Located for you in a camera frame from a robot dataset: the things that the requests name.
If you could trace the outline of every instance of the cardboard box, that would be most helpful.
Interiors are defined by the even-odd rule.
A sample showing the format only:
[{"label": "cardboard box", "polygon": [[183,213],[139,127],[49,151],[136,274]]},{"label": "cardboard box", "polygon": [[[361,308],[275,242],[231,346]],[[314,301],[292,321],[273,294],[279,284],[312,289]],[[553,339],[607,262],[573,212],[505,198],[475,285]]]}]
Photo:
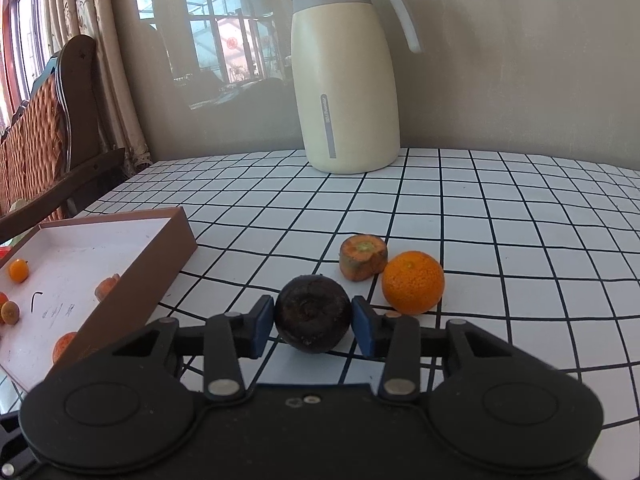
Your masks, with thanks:
[{"label": "cardboard box", "polygon": [[[0,291],[20,307],[15,326],[0,326],[0,366],[29,391],[47,374],[141,328],[196,247],[181,207],[34,227],[0,260]],[[16,258],[30,266],[23,283],[8,277]],[[98,302],[95,287],[115,273],[120,281]],[[53,347],[68,332],[78,334],[52,366]]]}]

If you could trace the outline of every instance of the thermos handle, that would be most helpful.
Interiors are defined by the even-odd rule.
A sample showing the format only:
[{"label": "thermos handle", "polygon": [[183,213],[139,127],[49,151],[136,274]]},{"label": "thermos handle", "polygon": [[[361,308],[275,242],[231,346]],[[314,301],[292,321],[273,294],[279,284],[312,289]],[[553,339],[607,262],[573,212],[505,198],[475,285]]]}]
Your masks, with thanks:
[{"label": "thermos handle", "polygon": [[409,10],[404,4],[404,1],[390,1],[396,14],[398,15],[398,18],[400,19],[400,24],[402,25],[402,30],[404,30],[404,36],[406,37],[406,42],[409,45],[409,50],[416,54],[423,53],[424,50],[422,49],[420,38],[418,38],[418,33],[415,31],[414,20],[412,19]]}]

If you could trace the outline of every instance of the thermos label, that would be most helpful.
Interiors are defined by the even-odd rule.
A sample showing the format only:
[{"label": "thermos label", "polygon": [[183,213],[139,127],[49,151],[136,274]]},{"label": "thermos label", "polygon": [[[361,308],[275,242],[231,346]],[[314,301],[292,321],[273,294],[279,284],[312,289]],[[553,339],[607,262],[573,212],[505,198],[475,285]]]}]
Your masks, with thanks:
[{"label": "thermos label", "polygon": [[326,94],[320,96],[320,102],[322,103],[322,116],[324,117],[324,131],[326,132],[326,143],[329,148],[329,158],[335,158],[334,126],[331,124],[329,98]]}]

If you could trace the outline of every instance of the dark round fruit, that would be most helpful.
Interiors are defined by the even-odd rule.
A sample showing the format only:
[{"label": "dark round fruit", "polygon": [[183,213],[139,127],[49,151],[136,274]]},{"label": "dark round fruit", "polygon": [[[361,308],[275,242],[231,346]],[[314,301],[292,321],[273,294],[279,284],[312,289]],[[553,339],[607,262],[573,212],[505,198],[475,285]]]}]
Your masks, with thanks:
[{"label": "dark round fruit", "polygon": [[284,286],[274,311],[281,338],[291,346],[319,354],[335,347],[351,323],[351,301],[325,276],[298,276]]}]

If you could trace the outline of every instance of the screw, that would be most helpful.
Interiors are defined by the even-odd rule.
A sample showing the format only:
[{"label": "screw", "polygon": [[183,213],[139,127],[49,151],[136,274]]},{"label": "screw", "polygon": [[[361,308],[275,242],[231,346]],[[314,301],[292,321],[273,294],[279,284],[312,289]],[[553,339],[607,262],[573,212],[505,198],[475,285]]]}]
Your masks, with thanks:
[{"label": "screw", "polygon": [[2,474],[7,478],[11,478],[15,473],[14,465],[7,462],[2,466]]},{"label": "screw", "polygon": [[284,401],[284,403],[290,408],[301,408],[302,407],[302,399],[300,397],[291,397]]},{"label": "screw", "polygon": [[320,397],[318,397],[317,395],[308,395],[302,400],[304,400],[307,404],[317,404],[322,399]]},{"label": "screw", "polygon": [[211,395],[228,397],[240,391],[240,384],[233,379],[216,379],[209,383],[207,390]]},{"label": "screw", "polygon": [[385,383],[385,391],[389,395],[404,396],[415,390],[415,384],[409,379],[389,379]]}]

